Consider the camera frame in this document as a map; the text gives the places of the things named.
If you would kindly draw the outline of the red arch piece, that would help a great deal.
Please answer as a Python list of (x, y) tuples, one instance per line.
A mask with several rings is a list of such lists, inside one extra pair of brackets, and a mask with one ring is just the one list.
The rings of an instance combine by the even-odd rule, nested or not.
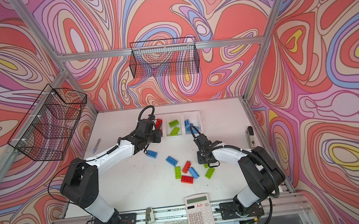
[(161, 130), (162, 129), (162, 123), (163, 123), (162, 119), (157, 119), (156, 120), (156, 129)]

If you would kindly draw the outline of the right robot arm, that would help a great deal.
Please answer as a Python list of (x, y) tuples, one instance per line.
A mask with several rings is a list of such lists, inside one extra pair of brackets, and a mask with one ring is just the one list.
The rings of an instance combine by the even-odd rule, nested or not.
[(247, 185), (234, 196), (232, 213), (246, 216), (253, 206), (280, 196), (279, 185), (285, 181), (285, 174), (264, 148), (246, 150), (222, 141), (212, 142), (194, 125), (190, 125), (190, 133), (198, 147), (199, 164), (215, 169), (225, 162), (241, 169)]

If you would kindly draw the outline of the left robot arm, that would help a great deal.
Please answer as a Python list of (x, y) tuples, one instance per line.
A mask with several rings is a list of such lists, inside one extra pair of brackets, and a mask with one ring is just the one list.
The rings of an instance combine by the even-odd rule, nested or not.
[(156, 125), (155, 107), (146, 106), (138, 115), (135, 130), (117, 143), (86, 160), (76, 158), (68, 170), (60, 187), (60, 193), (70, 202), (91, 214), (96, 224), (121, 224), (119, 212), (99, 194), (99, 178), (119, 162), (140, 151), (148, 153), (151, 143), (160, 143), (162, 131)]

